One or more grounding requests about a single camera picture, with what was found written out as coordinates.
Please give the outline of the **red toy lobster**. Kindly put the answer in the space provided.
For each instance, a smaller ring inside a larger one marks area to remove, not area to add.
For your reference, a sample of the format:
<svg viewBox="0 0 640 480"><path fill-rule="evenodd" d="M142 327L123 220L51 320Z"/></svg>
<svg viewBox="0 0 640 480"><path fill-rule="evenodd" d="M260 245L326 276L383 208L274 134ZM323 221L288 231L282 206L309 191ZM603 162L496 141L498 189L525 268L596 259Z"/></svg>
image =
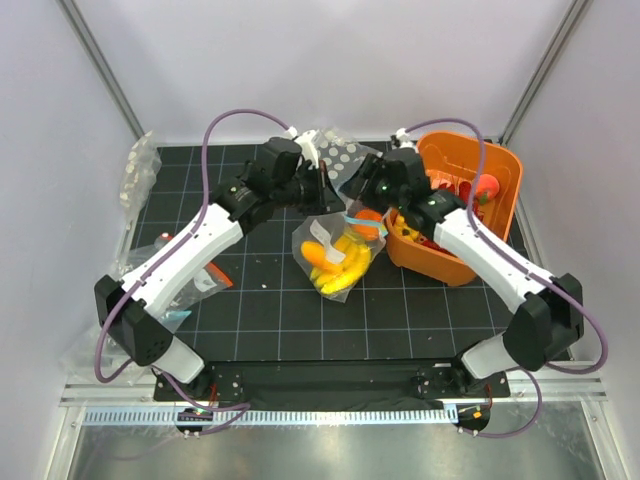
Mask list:
<svg viewBox="0 0 640 480"><path fill-rule="evenodd" d="M472 187L469 180L434 169L429 169L427 175L430 178L432 189L446 190L456 194L465 203L469 201Z"/></svg>

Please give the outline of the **clear blue-zip bag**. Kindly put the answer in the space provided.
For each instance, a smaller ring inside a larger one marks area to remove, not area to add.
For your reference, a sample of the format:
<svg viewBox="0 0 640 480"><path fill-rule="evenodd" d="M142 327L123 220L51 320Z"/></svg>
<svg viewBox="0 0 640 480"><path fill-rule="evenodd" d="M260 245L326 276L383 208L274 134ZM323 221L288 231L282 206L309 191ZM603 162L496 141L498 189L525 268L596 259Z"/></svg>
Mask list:
<svg viewBox="0 0 640 480"><path fill-rule="evenodd" d="M343 253L340 253L333 246L333 244L344 234L349 234L354 237L362 238L357 232L355 232L351 228L351 223L353 222L353 218L355 217L355 214L363 209L367 209L367 208L358 208L353 213L341 212L341 213L333 213L328 215L310 217L306 219L301 224L301 226L299 226L296 230L294 230L292 234L292 253L294 255L294 259L296 260L297 264L301 267L301 269L306 274L310 282L311 282L310 273L313 266L310 265L301 255L300 248L302 243L304 241L314 241L322 244L326 253L325 269L322 269L322 270L328 270L329 272L332 272L332 273L336 273L340 271L341 270L340 263L343 261L345 255ZM362 238L370 246L373 253L373 260L371 261L369 268L372 265L373 261L375 260L376 256L382 251L383 247L386 246L386 236L388 235L388 231L386 227L383 225L385 216L383 214L381 215L383 216L383 218L382 218L382 224L380 227L381 232L380 232L379 238L376 239L375 241L370 241L370 242ZM315 287L314 289L323 298L327 300L344 303L347 300L351 290L355 288L356 284L348 291L347 294L342 294L337 298L325 297L321 295L320 292Z"/></svg>

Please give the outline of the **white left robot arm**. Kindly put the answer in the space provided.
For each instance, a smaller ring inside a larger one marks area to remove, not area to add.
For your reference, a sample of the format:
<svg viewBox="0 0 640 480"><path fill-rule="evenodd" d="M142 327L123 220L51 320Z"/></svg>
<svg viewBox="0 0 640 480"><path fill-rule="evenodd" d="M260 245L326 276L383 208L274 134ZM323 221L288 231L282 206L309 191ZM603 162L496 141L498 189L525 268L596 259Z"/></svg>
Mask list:
<svg viewBox="0 0 640 480"><path fill-rule="evenodd" d="M149 260L120 280L101 278L94 287L101 335L131 362L169 374L188 399L207 396L212 377L203 358L160 318L197 273L276 210L295 208L305 216L344 211L314 143L317 135L309 130L294 139L270 138L241 174L205 188L194 219Z"/></svg>

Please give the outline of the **yellow toy bell pepper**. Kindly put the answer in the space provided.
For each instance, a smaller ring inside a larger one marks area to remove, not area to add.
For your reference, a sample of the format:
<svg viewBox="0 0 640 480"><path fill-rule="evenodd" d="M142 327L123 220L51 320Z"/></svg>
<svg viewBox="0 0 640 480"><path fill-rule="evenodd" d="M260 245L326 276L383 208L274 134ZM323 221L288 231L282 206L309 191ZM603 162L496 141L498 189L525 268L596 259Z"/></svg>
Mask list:
<svg viewBox="0 0 640 480"><path fill-rule="evenodd" d="M393 222L394 231L404 240L411 241L412 243L421 243L422 235L419 231L412 229L407 223L405 218L398 214Z"/></svg>

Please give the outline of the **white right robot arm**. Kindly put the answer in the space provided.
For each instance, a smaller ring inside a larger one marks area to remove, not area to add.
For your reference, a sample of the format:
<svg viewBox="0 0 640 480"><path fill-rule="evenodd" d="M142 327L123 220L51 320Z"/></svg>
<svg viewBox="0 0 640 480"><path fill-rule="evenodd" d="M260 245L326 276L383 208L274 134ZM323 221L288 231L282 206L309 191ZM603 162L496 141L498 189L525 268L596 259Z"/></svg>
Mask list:
<svg viewBox="0 0 640 480"><path fill-rule="evenodd" d="M580 282L527 261L479 222L456 194L432 188L414 148L366 155L339 190L379 213L395 209L411 229L469 266L512 313L504 332L452 360L450 382L460 395L475 395L499 372L537 371L583 336Z"/></svg>

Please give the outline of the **yellow toy mango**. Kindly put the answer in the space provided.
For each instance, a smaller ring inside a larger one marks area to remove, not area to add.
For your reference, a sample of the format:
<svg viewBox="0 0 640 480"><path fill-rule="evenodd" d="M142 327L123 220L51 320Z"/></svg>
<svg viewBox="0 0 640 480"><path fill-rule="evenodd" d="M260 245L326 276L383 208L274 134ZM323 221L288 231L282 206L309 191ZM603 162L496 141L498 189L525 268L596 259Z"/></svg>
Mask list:
<svg viewBox="0 0 640 480"><path fill-rule="evenodd" d="M302 257L313 267L325 269L326 253L322 244L304 241L300 248Z"/></svg>

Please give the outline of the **yellow toy banana bunch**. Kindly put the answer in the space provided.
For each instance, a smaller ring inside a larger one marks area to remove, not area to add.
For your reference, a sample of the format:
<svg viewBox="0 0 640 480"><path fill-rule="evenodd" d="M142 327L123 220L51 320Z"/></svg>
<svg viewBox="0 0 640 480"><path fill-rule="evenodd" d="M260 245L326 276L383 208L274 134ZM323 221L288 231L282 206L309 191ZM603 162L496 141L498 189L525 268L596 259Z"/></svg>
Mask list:
<svg viewBox="0 0 640 480"><path fill-rule="evenodd" d="M373 253L370 246L360 237L342 235L333 246L345 255L340 263L341 270L332 273L313 267L310 280L314 287L325 297L337 298L348 291L367 272Z"/></svg>

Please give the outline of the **toy orange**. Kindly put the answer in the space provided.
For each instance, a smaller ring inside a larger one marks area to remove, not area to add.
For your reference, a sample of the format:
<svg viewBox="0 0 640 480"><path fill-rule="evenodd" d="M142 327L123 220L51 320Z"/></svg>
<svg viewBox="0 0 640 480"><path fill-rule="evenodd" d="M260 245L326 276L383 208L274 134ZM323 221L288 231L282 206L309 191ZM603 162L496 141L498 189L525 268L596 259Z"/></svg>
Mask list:
<svg viewBox="0 0 640 480"><path fill-rule="evenodd" d="M383 216L371 209L363 209L355 214L351 228L366 241L375 241L380 236Z"/></svg>

